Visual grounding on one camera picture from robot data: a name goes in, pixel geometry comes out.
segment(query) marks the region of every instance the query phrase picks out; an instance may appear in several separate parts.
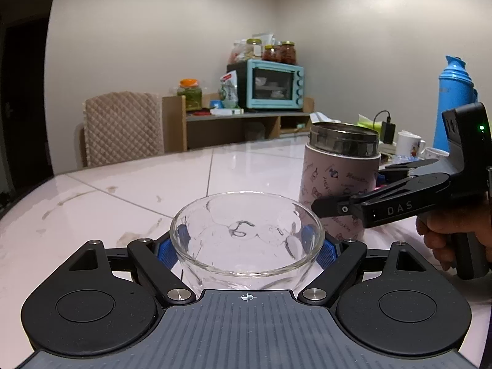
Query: tile grout line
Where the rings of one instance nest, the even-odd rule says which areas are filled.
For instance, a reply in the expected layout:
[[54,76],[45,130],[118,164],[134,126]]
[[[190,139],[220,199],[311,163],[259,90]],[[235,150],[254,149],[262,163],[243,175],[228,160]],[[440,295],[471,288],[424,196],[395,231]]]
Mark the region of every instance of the tile grout line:
[[111,197],[117,198],[118,200],[125,201],[126,203],[132,204],[132,205],[134,205],[134,206],[136,206],[136,207],[139,207],[139,208],[141,208],[141,209],[145,209],[145,210],[147,210],[147,211],[150,211],[150,212],[156,213],[157,215],[160,215],[160,216],[165,216],[166,218],[169,218],[169,219],[173,219],[173,218],[174,218],[173,216],[169,216],[169,215],[166,215],[165,213],[161,213],[161,212],[154,211],[153,209],[150,209],[150,208],[142,207],[141,205],[138,205],[138,204],[136,204],[136,203],[132,203],[131,201],[125,200],[125,199],[124,199],[124,198],[122,198],[122,197],[119,197],[119,196],[117,196],[117,195],[114,195],[114,194],[108,193],[108,192],[107,192],[107,191],[105,191],[105,190],[101,190],[101,189],[100,189],[100,188],[98,188],[98,187],[92,186],[92,185],[90,185],[90,184],[88,184],[88,183],[85,183],[84,181],[82,181],[82,180],[80,180],[80,179],[77,179],[77,178],[75,178],[75,177],[70,176],[70,174],[69,174],[69,173],[64,173],[64,175],[65,175],[65,176],[67,176],[67,177],[69,177],[69,178],[71,178],[71,179],[73,179],[73,180],[75,180],[75,181],[77,181],[77,182],[79,182],[79,183],[82,183],[82,184],[83,184],[83,185],[85,185],[85,186],[92,187],[93,189],[96,189],[97,191],[100,191],[101,193],[104,193],[104,194],[109,195],[109,196],[111,196]]
[[270,156],[281,157],[281,158],[304,159],[304,157],[303,158],[290,157],[288,155],[278,155],[278,154],[272,154],[272,153],[259,153],[258,151],[241,151],[241,150],[234,150],[234,149],[227,151],[226,153],[260,154],[260,155],[270,155]]
[[210,176],[212,174],[212,161],[213,161],[213,152],[215,151],[215,148],[212,149],[212,154],[210,155],[210,169],[208,170],[208,181],[207,181],[207,193],[206,197],[208,197],[208,188],[210,187]]

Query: toaster oven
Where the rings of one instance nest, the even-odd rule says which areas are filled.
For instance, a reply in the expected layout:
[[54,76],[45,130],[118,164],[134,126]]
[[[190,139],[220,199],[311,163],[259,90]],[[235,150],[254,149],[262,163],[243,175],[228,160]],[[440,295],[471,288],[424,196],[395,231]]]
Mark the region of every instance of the toaster oven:
[[236,71],[238,104],[248,109],[302,109],[304,68],[250,59],[227,66]]

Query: cartoon mug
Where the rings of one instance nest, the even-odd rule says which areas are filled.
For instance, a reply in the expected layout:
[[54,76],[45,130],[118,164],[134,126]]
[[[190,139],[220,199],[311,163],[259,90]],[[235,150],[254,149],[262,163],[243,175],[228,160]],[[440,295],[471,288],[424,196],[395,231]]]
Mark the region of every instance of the cartoon mug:
[[[304,148],[299,202],[311,208],[323,196],[367,192],[376,187],[381,154],[378,133],[344,123],[318,122],[311,126]],[[352,216],[321,218],[325,231],[337,239],[363,235],[360,220]]]
[[420,136],[406,130],[398,132],[396,155],[416,157],[424,151],[425,147],[426,142]]

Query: thermos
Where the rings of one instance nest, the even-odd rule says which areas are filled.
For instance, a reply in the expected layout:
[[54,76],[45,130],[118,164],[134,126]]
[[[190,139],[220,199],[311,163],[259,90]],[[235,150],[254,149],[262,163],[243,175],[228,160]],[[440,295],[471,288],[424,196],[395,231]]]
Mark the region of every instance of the thermos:
[[448,109],[477,102],[477,90],[473,88],[471,77],[464,68],[465,62],[450,55],[446,55],[446,59],[448,66],[439,76],[439,103],[437,105],[433,147],[449,151],[441,114]]
[[[343,196],[376,187],[381,154],[377,131],[334,122],[313,123],[304,150],[299,202],[311,208],[323,196]],[[363,226],[352,216],[321,218],[337,239],[360,239]]]

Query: quilted chair cover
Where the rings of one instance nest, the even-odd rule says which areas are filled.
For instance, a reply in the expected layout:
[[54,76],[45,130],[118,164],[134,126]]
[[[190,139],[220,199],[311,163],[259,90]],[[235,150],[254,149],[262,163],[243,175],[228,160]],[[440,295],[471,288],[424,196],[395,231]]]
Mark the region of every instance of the quilted chair cover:
[[84,136],[89,167],[163,154],[161,99],[130,91],[89,98]]

